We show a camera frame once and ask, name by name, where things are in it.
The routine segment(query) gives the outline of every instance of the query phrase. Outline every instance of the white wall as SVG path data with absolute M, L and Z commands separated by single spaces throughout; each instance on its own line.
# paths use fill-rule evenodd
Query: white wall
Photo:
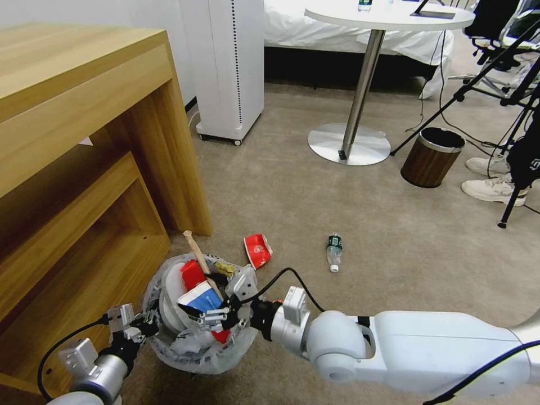
M 184 103 L 195 97 L 178 0 L 0 0 L 0 28 L 31 21 L 165 28 Z

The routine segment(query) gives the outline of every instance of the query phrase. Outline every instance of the water bottle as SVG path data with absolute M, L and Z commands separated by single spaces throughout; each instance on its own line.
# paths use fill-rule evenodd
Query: water bottle
M 328 237 L 328 245 L 326 246 L 326 258 L 330 263 L 330 271 L 337 273 L 341 264 L 341 236 L 333 233 Z
M 358 11 L 369 11 L 373 0 L 358 0 Z

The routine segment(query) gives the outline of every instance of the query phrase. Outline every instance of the white air purifier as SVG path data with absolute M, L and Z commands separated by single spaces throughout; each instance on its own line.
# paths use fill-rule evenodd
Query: white air purifier
M 201 122 L 241 145 L 264 108 L 264 0 L 180 0 Z

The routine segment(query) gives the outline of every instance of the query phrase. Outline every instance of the green bottle label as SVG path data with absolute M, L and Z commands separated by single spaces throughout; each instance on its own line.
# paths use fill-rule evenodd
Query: green bottle label
M 343 250 L 343 247 L 341 247 L 341 236 L 330 235 L 328 237 L 328 245 L 326 245 L 326 247 L 328 248 L 330 246 L 336 246 L 337 248 Z

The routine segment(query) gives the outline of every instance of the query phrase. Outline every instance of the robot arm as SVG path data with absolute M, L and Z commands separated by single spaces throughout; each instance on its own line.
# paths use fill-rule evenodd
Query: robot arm
M 200 314 L 199 324 L 213 330 L 253 327 L 266 340 L 310 361 L 328 381 L 376 381 L 409 392 L 445 393 L 429 404 L 451 399 L 456 390 L 448 390 L 455 386 L 463 394 L 493 396 L 540 382 L 540 347 L 535 347 L 540 343 L 540 311 L 513 328 L 446 312 L 387 311 L 357 317 L 331 310 L 310 321 L 303 289 L 290 287 L 283 302 L 265 301 L 252 285 L 249 280 L 233 283 L 224 307 Z M 241 301 L 239 296 L 251 298 Z M 112 346 L 99 355 L 88 339 L 61 351 L 75 392 L 53 405 L 118 405 L 138 348 L 158 332 L 153 316 L 137 321 L 130 308 L 109 311 L 109 319 L 119 321 L 110 324 Z M 498 367 L 480 368 L 512 350 L 515 353 L 502 356 L 505 361 Z
M 451 399 L 457 392 L 453 387 L 486 397 L 540 383 L 540 311 L 513 328 L 451 312 L 387 311 L 356 317 L 331 310 L 310 322 L 305 301 L 305 291 L 291 287 L 283 303 L 257 298 L 244 306 L 250 305 L 251 327 L 310 361 L 328 381 L 375 381 L 421 394 L 448 392 L 432 404 Z M 233 301 L 229 318 L 234 318 L 235 306 Z

